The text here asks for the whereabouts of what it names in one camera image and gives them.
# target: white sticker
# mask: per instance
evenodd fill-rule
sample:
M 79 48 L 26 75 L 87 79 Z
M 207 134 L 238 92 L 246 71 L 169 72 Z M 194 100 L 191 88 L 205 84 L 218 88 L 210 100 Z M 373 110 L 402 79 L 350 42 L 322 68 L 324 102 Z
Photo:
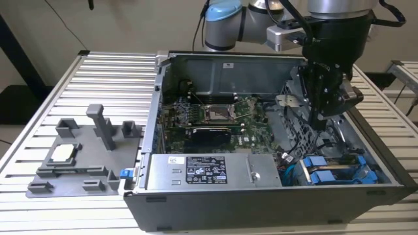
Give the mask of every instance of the white sticker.
M 294 160 L 293 156 L 288 156 L 286 161 L 290 163 Z
M 185 164 L 185 157 L 169 157 L 169 164 Z
M 223 68 L 225 69 L 233 69 L 234 68 L 234 63 L 223 63 Z
M 74 153 L 74 145 L 73 144 L 62 144 L 59 145 L 53 153 L 51 159 L 54 162 L 66 162 L 69 158 L 71 158 Z

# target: power supply label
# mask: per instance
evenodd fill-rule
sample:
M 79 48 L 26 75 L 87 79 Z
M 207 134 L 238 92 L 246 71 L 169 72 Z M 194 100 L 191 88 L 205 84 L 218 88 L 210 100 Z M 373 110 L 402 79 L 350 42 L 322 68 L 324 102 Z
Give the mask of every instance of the power supply label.
M 187 157 L 186 182 L 189 184 L 227 184 L 225 157 Z

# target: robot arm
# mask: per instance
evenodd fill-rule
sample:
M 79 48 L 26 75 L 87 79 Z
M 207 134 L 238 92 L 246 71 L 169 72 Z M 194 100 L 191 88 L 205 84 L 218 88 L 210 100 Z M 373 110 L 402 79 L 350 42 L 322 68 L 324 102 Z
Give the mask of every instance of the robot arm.
M 364 100 L 350 81 L 372 25 L 401 27 L 406 22 L 402 13 L 385 0 L 310 0 L 309 17 L 301 16 L 289 0 L 253 0 L 248 8 L 241 7 L 240 0 L 222 2 L 214 2 L 207 12 L 209 49 L 230 50 L 236 41 L 266 43 L 277 51 L 302 46 L 308 63 L 300 66 L 298 76 L 312 107 L 309 124 L 322 130 L 328 117 L 342 114 Z M 397 22 L 377 19 L 373 8 L 378 3 Z M 213 17 L 226 9 L 229 16 Z M 293 20 L 278 20 L 284 9 Z

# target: motherboard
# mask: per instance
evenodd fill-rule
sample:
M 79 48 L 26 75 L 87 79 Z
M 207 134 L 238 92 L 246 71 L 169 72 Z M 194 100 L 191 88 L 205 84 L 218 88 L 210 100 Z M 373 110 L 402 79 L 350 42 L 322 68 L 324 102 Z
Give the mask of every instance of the motherboard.
M 165 105 L 166 153 L 276 153 L 280 147 L 256 96 L 234 103 L 194 104 L 181 97 Z

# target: slotted aluminum surface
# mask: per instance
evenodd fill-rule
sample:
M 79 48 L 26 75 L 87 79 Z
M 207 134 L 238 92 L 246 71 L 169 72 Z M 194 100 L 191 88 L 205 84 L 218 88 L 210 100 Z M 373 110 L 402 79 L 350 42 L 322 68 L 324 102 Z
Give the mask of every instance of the slotted aluminum surface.
M 358 110 L 418 181 L 418 130 L 364 73 L 358 68 L 356 70 L 353 85 L 365 94 Z M 139 230 L 121 196 L 29 199 L 25 192 L 54 142 L 54 126 L 59 119 L 74 117 L 81 124 L 89 124 L 90 119 L 83 117 L 86 108 L 91 103 L 102 103 L 105 116 L 114 124 L 130 119 L 145 125 L 154 76 L 153 54 L 93 52 L 77 59 L 50 101 L 0 161 L 4 166 L 0 173 L 0 232 L 14 235 L 146 234 Z M 417 221 L 418 194 L 413 194 L 393 206 L 376 207 L 349 225 L 190 231 L 187 234 L 416 235 Z
M 393 61 L 388 70 L 418 95 L 418 62 Z

